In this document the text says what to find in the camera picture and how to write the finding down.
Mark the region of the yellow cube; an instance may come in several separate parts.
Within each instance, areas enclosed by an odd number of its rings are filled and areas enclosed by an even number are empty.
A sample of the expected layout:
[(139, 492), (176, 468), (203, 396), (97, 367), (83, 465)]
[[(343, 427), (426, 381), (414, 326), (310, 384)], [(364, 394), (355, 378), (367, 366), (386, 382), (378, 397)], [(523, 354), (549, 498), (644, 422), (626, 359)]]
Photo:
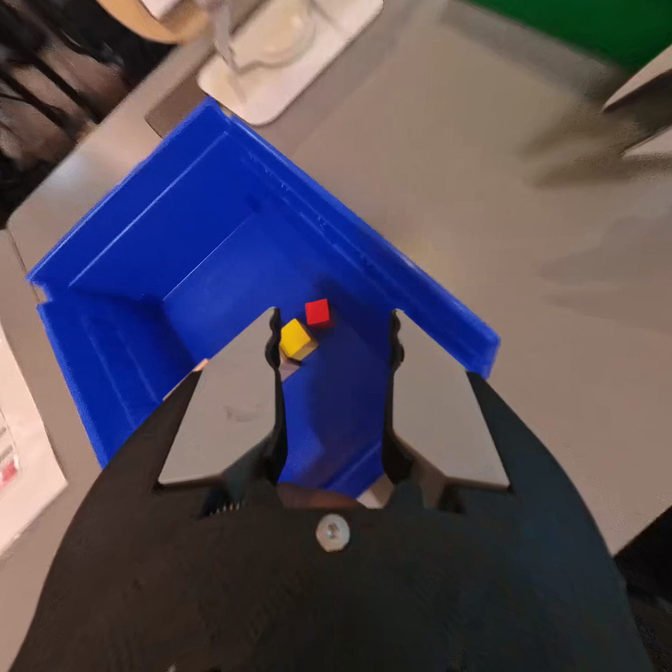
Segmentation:
[(300, 320), (293, 318), (282, 326), (279, 348), (281, 355), (286, 359), (302, 362), (317, 347), (317, 340)]

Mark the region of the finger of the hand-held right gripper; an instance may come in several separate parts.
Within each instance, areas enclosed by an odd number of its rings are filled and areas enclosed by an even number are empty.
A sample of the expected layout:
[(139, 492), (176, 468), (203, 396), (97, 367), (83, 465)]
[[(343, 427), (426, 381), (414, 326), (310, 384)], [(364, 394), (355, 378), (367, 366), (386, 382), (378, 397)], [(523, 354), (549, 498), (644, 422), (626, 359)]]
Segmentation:
[(618, 105), (642, 93), (646, 87), (659, 82), (663, 77), (671, 74), (671, 46), (666, 47), (643, 68), (637, 71), (630, 79), (618, 88), (603, 104), (602, 113), (615, 109)]
[(671, 156), (671, 126), (662, 128), (650, 136), (642, 138), (635, 144), (627, 147), (622, 158)]

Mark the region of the green plastic bin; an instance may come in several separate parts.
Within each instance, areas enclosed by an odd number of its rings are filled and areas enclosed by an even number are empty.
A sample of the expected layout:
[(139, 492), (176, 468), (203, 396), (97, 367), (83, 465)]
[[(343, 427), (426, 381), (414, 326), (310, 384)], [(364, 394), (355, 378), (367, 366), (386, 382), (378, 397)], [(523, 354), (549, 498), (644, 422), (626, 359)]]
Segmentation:
[(671, 46), (670, 1), (473, 1), (626, 71)]

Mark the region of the instruction sheet stand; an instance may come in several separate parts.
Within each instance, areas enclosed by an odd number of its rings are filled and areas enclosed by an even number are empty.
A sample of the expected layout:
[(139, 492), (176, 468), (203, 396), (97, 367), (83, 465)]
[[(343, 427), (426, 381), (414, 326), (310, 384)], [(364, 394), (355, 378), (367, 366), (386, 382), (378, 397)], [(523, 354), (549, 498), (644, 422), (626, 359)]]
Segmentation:
[(381, 14), (383, 1), (98, 1), (135, 34), (181, 44), (201, 34), (213, 55), (198, 88), (260, 127), (276, 120)]

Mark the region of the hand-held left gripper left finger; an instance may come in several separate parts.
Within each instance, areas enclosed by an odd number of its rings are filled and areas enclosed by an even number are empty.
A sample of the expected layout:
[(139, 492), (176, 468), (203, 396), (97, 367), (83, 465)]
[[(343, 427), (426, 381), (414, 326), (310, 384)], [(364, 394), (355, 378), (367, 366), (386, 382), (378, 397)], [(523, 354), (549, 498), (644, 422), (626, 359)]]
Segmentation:
[(200, 371), (159, 483), (205, 481), (240, 465), (281, 416), (280, 310), (269, 307)]

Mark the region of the large blue plastic bin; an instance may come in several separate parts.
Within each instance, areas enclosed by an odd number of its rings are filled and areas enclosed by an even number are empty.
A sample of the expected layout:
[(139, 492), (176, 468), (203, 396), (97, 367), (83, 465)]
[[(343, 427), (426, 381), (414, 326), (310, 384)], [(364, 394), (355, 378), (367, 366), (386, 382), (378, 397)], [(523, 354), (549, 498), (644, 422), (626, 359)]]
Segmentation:
[(270, 307), (335, 327), (283, 385), (285, 481), (382, 475), (391, 312), (488, 378), (500, 338), (243, 122), (204, 102), (32, 269), (38, 313), (102, 468), (203, 359)]

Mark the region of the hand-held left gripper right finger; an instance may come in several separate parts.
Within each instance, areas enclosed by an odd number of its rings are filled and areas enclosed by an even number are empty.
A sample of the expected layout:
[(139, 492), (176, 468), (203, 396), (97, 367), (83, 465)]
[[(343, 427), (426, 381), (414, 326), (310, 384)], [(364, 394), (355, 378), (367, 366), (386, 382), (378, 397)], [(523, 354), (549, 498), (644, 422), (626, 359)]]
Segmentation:
[(509, 495), (510, 481), (464, 366), (402, 310), (392, 311), (382, 466), (428, 509), (462, 495)]

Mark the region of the white printed sheet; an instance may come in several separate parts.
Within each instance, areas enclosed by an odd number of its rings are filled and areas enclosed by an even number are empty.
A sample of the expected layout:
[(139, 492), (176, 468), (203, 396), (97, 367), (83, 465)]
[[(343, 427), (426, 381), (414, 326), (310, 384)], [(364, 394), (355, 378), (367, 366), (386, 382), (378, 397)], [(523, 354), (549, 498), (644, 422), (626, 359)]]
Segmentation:
[(35, 400), (1, 330), (1, 555), (66, 489)]

